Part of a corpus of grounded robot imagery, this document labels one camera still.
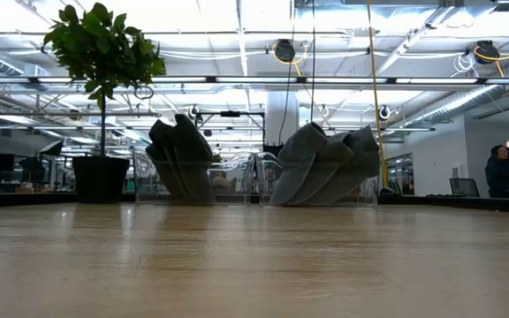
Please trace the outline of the clear plastic bin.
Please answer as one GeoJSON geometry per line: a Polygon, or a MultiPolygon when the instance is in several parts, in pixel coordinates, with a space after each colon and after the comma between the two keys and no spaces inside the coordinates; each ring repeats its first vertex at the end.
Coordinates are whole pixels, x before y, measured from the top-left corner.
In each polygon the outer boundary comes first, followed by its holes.
{"type": "MultiPolygon", "coordinates": [[[[277,182],[281,177],[282,167],[277,158],[269,152],[254,155],[253,194],[251,202],[258,202],[264,206],[272,206],[270,202],[277,182]]],[[[377,204],[378,177],[368,178],[356,186],[348,194],[328,206],[375,206],[377,204]]]]}
{"type": "Polygon", "coordinates": [[[251,202],[255,155],[243,152],[223,163],[212,163],[209,179],[216,202],[201,204],[181,200],[168,162],[158,162],[147,152],[133,153],[135,200],[138,203],[170,205],[247,205],[251,202]]]}

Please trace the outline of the green plant in black pot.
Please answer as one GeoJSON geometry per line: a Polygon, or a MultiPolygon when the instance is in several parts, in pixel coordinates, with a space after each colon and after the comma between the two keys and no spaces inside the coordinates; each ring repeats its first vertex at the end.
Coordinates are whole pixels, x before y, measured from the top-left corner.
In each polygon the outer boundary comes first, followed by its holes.
{"type": "Polygon", "coordinates": [[[72,159],[80,203],[118,203],[130,161],[106,155],[106,107],[117,87],[137,90],[166,73],[159,48],[143,32],[128,26],[126,15],[95,3],[79,15],[66,5],[58,12],[43,47],[50,48],[68,77],[84,80],[87,98],[100,110],[100,154],[72,159]]]}

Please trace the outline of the silver ventilation duct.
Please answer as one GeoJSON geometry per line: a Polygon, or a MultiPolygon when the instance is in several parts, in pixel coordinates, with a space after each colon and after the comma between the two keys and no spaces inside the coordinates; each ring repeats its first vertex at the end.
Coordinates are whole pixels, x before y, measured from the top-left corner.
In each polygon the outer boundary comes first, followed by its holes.
{"type": "Polygon", "coordinates": [[[504,92],[504,86],[489,85],[449,95],[431,104],[426,113],[409,118],[404,123],[404,127],[416,127],[425,123],[436,124],[485,103],[492,102],[504,92]]]}

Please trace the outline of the person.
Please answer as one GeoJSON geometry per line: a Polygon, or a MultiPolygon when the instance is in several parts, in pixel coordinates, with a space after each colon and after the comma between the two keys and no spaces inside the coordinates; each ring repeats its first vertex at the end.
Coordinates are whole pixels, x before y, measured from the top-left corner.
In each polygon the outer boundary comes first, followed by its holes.
{"type": "Polygon", "coordinates": [[[490,151],[485,176],[491,198],[509,198],[509,149],[497,145],[490,151]]]}

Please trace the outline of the grey mesh chair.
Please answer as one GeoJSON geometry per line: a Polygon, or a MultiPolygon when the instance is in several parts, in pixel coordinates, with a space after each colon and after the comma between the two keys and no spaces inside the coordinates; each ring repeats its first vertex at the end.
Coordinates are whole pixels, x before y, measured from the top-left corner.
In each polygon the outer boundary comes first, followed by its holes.
{"type": "Polygon", "coordinates": [[[473,178],[450,178],[453,196],[478,198],[480,196],[477,184],[473,178]]]}

